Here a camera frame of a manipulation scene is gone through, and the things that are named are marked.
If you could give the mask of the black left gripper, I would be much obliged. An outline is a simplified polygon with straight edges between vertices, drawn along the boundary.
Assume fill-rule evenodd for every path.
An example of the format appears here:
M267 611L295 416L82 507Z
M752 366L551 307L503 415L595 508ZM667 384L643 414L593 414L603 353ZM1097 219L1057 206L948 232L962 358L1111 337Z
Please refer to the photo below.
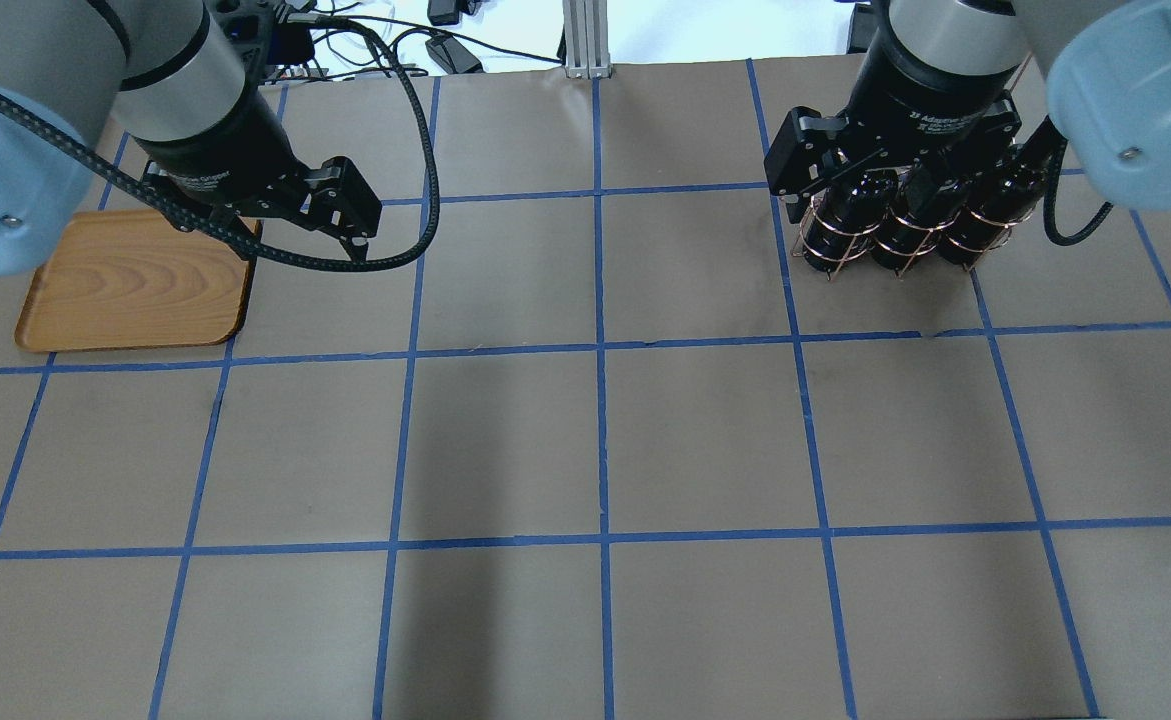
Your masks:
M337 238L349 260L367 261L381 225L379 197L351 159L333 156L306 167L256 87L245 85L228 114L200 135L136 142L189 199L287 219ZM309 210L302 213L307 197Z

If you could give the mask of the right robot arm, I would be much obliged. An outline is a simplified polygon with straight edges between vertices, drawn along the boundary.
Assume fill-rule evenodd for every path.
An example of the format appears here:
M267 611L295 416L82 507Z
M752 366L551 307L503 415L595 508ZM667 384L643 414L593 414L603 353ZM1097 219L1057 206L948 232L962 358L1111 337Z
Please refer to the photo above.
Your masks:
M877 1L842 114L794 108L765 155L773 196L906 167L973 133L1025 59L1045 73L1052 138L1093 190L1171 210L1171 1Z

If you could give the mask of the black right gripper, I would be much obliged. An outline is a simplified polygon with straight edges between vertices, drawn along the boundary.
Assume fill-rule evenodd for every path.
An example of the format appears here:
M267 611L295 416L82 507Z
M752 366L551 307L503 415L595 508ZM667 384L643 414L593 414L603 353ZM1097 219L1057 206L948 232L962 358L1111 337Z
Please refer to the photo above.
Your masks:
M869 170L910 167L959 145L1023 63L1011 26L986 26L968 56L922 49L922 33L878 26L845 107L790 109L763 155L771 196L813 196Z

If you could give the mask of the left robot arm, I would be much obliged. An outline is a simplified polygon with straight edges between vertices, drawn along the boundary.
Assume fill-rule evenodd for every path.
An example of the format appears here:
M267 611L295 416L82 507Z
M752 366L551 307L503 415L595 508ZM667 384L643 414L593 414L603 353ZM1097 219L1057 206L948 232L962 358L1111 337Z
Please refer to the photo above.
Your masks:
M44 265L100 178L245 260L374 272L381 200L297 159L261 85L314 55L287 1L0 1L0 275Z

